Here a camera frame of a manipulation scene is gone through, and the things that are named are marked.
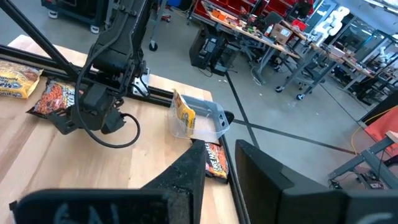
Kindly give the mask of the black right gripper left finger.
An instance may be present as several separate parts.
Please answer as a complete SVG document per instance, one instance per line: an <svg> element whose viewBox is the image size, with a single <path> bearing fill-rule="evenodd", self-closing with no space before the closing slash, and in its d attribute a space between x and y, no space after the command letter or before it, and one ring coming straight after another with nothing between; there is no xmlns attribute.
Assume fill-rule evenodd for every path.
<svg viewBox="0 0 398 224"><path fill-rule="evenodd" d="M44 189L10 203L14 223L199 223L205 142L140 189Z"/></svg>

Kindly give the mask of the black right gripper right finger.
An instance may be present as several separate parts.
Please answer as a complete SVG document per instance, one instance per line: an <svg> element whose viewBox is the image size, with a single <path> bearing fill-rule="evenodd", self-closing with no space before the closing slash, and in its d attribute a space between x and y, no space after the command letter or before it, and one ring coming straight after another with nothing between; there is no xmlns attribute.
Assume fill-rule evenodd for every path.
<svg viewBox="0 0 398 224"><path fill-rule="evenodd" d="M242 139L235 159L251 223L397 223L396 190L333 190Z"/></svg>

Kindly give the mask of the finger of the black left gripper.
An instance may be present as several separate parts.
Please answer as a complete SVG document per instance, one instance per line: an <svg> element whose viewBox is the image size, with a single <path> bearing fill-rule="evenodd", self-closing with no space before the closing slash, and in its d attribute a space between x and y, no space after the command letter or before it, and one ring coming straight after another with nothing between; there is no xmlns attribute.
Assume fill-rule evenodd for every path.
<svg viewBox="0 0 398 224"><path fill-rule="evenodd" d="M78 129L78 126L74 123L55 123L55 127L62 133L62 134L70 134L71 132Z"/></svg>
<svg viewBox="0 0 398 224"><path fill-rule="evenodd" d="M53 123L73 123L71 109L58 109L47 115L47 119Z"/></svg>

